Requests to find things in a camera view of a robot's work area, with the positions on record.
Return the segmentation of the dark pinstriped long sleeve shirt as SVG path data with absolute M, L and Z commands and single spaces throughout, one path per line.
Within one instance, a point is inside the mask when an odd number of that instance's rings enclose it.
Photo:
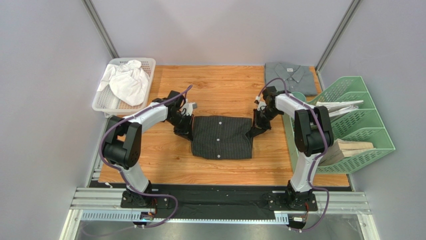
M 247 117 L 196 116 L 191 142 L 193 156 L 208 160 L 246 160 L 253 157 L 252 126 Z

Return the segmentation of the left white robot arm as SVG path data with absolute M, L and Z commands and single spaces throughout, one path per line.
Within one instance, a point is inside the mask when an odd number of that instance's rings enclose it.
M 186 92 L 171 91 L 165 98 L 156 98 L 144 109 L 126 117 L 113 116 L 99 145 L 101 160 L 118 171 L 126 184 L 122 194 L 123 208 L 147 208 L 158 196 L 151 181 L 139 165 L 142 135 L 158 123 L 168 122 L 175 135 L 193 140 L 193 111 L 197 103 L 189 102 Z

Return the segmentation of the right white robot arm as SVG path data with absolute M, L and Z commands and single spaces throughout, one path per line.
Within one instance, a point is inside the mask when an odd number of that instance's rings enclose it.
M 334 143 L 329 111 L 324 106 L 312 106 L 287 91 L 278 91 L 274 86 L 264 87 L 255 103 L 249 138 L 254 138 L 271 129 L 271 120 L 278 115 L 288 115 L 293 119 L 294 143 L 298 159 L 293 176 L 282 196 L 289 209 L 305 207 L 313 201 L 313 178 L 319 161 Z

